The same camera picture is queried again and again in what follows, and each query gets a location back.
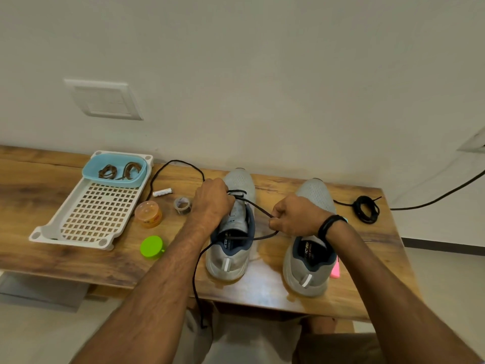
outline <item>packing tape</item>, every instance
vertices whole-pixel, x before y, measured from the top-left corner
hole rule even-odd
[[[174,207],[178,214],[187,214],[190,212],[190,201],[185,196],[180,196],[174,200]]]

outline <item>sneaker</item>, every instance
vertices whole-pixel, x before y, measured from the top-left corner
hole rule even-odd
[[[224,177],[232,195],[242,196],[255,203],[256,188],[249,172],[237,168]],[[210,236],[212,246],[207,250],[206,267],[217,279],[233,281],[240,278],[247,269],[249,250],[253,244],[255,222],[253,208],[242,200],[236,200],[231,213],[224,217]],[[231,240],[229,237],[243,237],[242,240]]]
[[[332,197],[320,179],[307,180],[296,195],[304,196],[316,206],[336,213]],[[294,292],[315,297],[327,289],[327,280],[335,262],[336,253],[329,243],[316,236],[299,236],[286,251],[283,277]]]

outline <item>wooden table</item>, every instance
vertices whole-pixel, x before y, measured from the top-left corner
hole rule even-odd
[[[154,198],[162,209],[163,221],[153,229],[143,229],[133,219],[115,241],[112,251],[42,244],[28,241],[36,226],[45,225],[81,178],[89,156],[18,147],[0,146],[0,269],[54,278],[83,281],[132,289],[153,262],[142,257],[140,243],[149,235],[159,235],[170,243],[185,221],[173,209],[178,196],[192,197],[201,184],[200,174],[191,167],[169,165],[155,181],[154,189],[172,187],[174,193]],[[154,171],[160,168],[155,165]],[[203,170],[207,178],[223,177],[226,171]],[[303,180],[253,175],[256,202],[271,211],[286,194]],[[351,203],[359,195],[377,201],[381,215],[373,225],[360,222],[350,207],[338,206],[373,252],[407,286],[419,295],[416,280],[391,211],[381,189],[327,184],[335,200]],[[268,218],[256,211],[257,236],[269,232]],[[291,238],[276,237],[255,242],[246,274],[225,283],[213,279],[201,258],[197,267],[197,292],[203,299],[289,312],[327,315],[368,321],[364,304],[341,264],[341,277],[330,279],[327,292],[317,298],[292,293],[282,279],[282,263]]]

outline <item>orange jar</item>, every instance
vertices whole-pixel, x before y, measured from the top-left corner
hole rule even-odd
[[[148,200],[136,207],[135,218],[144,228],[151,229],[160,224],[161,209],[156,202]]]

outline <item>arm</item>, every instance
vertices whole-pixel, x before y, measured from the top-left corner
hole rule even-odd
[[[71,363],[172,362],[197,257],[234,201],[222,179],[206,180],[167,251]]]
[[[331,213],[308,199],[289,195],[276,204],[270,228],[289,235],[316,235]],[[409,290],[369,249],[354,228],[337,221],[327,240],[347,267],[388,362],[482,360]]]

